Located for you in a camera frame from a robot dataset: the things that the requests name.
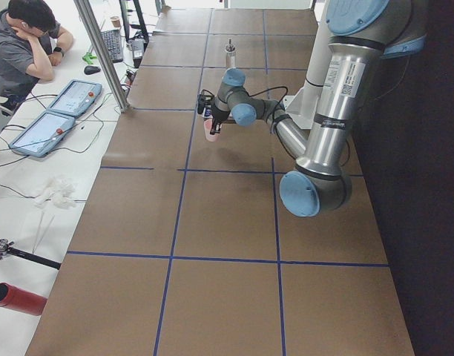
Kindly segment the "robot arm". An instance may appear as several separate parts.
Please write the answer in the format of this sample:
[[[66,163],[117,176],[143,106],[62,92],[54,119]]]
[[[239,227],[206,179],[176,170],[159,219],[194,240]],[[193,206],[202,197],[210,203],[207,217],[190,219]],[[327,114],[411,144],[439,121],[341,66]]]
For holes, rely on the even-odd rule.
[[[216,93],[202,91],[197,111],[212,138],[225,122],[267,123],[295,169],[280,180],[280,198],[298,217],[346,203],[352,183],[340,165],[349,133],[382,59],[410,56],[425,43],[426,1],[328,1],[306,79],[292,102],[257,99],[244,72],[229,67]]]

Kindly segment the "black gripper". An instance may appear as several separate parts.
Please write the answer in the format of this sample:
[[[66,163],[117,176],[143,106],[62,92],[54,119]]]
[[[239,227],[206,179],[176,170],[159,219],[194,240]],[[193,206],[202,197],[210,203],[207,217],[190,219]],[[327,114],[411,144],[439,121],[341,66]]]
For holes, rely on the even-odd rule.
[[[220,133],[224,123],[224,111],[215,101],[217,97],[209,90],[202,89],[197,96],[197,113],[201,115],[203,121],[212,119],[209,133],[216,135]]]

